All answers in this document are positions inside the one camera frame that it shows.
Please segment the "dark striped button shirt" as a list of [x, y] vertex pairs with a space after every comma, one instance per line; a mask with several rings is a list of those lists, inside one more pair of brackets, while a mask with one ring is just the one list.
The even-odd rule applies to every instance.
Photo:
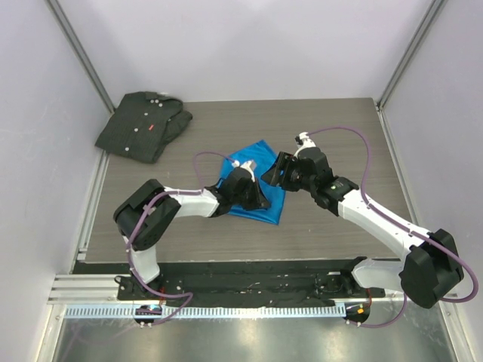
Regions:
[[125, 94], [95, 146], [109, 154], [154, 164], [191, 120], [192, 113], [176, 97], [152, 91]]

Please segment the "blue satin napkin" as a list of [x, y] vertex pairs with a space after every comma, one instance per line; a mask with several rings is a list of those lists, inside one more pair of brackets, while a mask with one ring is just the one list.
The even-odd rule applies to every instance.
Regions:
[[284, 207], [285, 191], [280, 187], [270, 186], [261, 179], [261, 176], [274, 164], [277, 154], [275, 154], [265, 140], [260, 140], [232, 153], [230, 157], [240, 163], [250, 160], [255, 161], [257, 166], [254, 175], [259, 181], [261, 192], [270, 203], [270, 207], [268, 209], [247, 211], [239, 205], [234, 205], [228, 214], [278, 225]]

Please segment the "aluminium frame rail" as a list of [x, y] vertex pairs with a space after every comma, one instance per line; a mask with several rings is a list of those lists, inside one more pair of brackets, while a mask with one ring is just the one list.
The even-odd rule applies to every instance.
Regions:
[[117, 300], [115, 275], [57, 275], [49, 304], [98, 304]]

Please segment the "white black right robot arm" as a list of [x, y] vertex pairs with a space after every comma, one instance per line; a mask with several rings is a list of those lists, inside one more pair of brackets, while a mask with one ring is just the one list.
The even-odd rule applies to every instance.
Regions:
[[348, 297], [376, 287], [401, 291], [418, 306], [431, 308], [464, 278], [454, 260], [457, 249], [451, 234], [443, 229], [429, 232], [366, 198], [357, 184], [334, 175], [317, 147], [293, 155], [279, 153], [261, 179], [288, 192], [308, 192], [318, 206], [364, 229], [398, 257], [357, 260], [340, 280]]

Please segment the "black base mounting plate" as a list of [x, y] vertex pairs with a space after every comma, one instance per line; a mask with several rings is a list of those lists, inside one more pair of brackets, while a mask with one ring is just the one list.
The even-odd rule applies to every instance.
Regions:
[[115, 277], [121, 301], [154, 300], [179, 307], [192, 293], [190, 307], [297, 308], [334, 305], [336, 299], [383, 298], [366, 290], [349, 273], [350, 260], [261, 262], [171, 262], [144, 288], [133, 276]]

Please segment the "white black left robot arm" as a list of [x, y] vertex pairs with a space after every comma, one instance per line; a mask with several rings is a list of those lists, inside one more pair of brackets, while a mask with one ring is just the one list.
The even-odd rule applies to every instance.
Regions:
[[130, 273], [136, 278], [135, 293], [146, 301], [161, 290], [161, 275], [155, 246], [168, 226], [181, 217], [214, 218], [234, 207], [267, 210], [270, 201], [263, 194], [258, 178], [248, 166], [235, 167], [227, 177], [198, 190], [164, 187], [150, 179], [132, 194], [114, 214], [113, 220], [125, 240]]

